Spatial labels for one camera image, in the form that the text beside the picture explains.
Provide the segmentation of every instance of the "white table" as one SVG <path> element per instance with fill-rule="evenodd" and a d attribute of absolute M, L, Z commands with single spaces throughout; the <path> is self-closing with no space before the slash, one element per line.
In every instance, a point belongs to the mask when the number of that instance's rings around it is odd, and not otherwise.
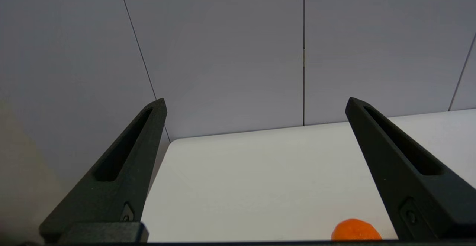
<path fill-rule="evenodd" d="M 476 185 L 476 109 L 391 120 Z M 176 140 L 142 222 L 150 242 L 328 240 L 352 217 L 396 239 L 345 122 Z"/>

